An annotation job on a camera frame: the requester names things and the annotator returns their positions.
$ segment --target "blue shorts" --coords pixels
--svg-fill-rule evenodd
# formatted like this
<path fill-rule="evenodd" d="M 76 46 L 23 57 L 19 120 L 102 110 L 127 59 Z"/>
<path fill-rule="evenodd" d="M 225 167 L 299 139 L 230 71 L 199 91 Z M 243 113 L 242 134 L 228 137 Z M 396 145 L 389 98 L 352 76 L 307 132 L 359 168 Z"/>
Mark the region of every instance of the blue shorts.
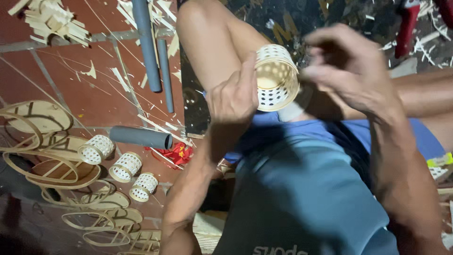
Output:
<path fill-rule="evenodd" d="M 410 123 L 418 150 L 426 160 L 445 154 L 445 150 L 437 138 L 420 120 L 411 118 Z M 257 111 L 250 128 L 236 145 L 235 152 L 228 153 L 225 158 L 234 162 L 243 155 L 260 151 L 283 138 L 300 134 L 340 145 L 352 158 L 352 166 L 369 186 L 371 135 L 369 122 L 365 119 L 338 122 L 314 119 L 284 123 L 279 120 L 277 112 Z"/>

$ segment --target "gray pvc pipe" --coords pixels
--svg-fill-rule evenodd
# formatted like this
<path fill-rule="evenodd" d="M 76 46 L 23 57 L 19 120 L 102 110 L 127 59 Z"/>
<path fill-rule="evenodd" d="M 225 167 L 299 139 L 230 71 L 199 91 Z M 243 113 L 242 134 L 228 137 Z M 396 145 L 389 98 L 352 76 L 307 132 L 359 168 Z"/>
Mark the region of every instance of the gray pvc pipe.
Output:
<path fill-rule="evenodd" d="M 124 126 L 112 127 L 110 140 L 166 150 L 173 143 L 173 137 L 168 133 Z"/>
<path fill-rule="evenodd" d="M 159 78 L 159 68 L 154 51 L 154 38 L 151 34 L 151 19 L 149 18 L 148 1 L 132 0 L 132 13 L 140 36 L 143 59 L 148 75 L 148 84 L 153 92 L 162 91 Z"/>
<path fill-rule="evenodd" d="M 169 59 L 167 56 L 167 42 L 165 39 L 157 39 L 157 51 L 159 53 L 160 70 L 162 71 L 162 81 L 164 82 L 165 101 L 169 113 L 173 110 L 173 95 L 171 92 Z"/>

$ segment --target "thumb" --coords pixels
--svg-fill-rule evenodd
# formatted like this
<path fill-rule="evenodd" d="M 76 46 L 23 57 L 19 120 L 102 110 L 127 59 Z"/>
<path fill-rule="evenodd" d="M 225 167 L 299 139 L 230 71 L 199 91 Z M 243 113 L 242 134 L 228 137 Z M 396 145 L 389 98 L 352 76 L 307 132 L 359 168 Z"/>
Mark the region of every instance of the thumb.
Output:
<path fill-rule="evenodd" d="M 321 83 L 334 90 L 343 90 L 346 86 L 356 83 L 356 75 L 337 69 L 331 65 L 313 65 L 302 70 L 303 76 Z"/>

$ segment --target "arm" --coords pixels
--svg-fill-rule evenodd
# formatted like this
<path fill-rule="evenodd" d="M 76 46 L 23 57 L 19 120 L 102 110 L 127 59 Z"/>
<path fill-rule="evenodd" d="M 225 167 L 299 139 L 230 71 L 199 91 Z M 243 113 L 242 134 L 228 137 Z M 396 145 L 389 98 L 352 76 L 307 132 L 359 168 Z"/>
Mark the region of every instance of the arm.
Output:
<path fill-rule="evenodd" d="M 250 54 L 240 72 L 234 72 L 206 95 L 211 125 L 169 192 L 162 221 L 161 255 L 201 254 L 192 232 L 193 219 L 206 197 L 217 163 L 248 128 L 258 108 L 255 60 L 256 54 Z"/>
<path fill-rule="evenodd" d="M 402 107 L 370 117 L 373 191 L 389 214 L 401 254 L 449 254 L 439 196 Z"/>
<path fill-rule="evenodd" d="M 440 237 L 434 180 L 377 45 L 344 25 L 315 31 L 306 41 L 314 47 L 304 74 L 370 122 L 372 189 L 389 215 L 400 253 L 449 254 Z"/>

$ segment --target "woven bamboo cylinder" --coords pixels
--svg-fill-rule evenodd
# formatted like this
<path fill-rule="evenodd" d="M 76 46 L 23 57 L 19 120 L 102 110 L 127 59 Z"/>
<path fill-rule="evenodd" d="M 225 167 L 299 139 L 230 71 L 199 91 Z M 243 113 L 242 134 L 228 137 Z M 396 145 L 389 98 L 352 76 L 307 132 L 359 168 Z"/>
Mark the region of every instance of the woven bamboo cylinder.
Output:
<path fill-rule="evenodd" d="M 110 167 L 109 173 L 113 179 L 119 182 L 130 182 L 141 166 L 142 162 L 139 155 L 126 152 Z"/>
<path fill-rule="evenodd" d="M 97 165 L 112 153 L 114 147 L 109 138 L 103 135 L 95 135 L 80 146 L 77 152 L 84 162 Z"/>
<path fill-rule="evenodd" d="M 139 178 L 135 181 L 129 191 L 129 195 L 137 201 L 146 202 L 148 201 L 149 196 L 154 192 L 154 189 L 156 189 L 158 183 L 154 174 L 144 172 L 140 174 Z"/>
<path fill-rule="evenodd" d="M 258 110 L 280 110 L 292 102 L 299 92 L 297 67 L 283 46 L 267 44 L 256 53 Z"/>

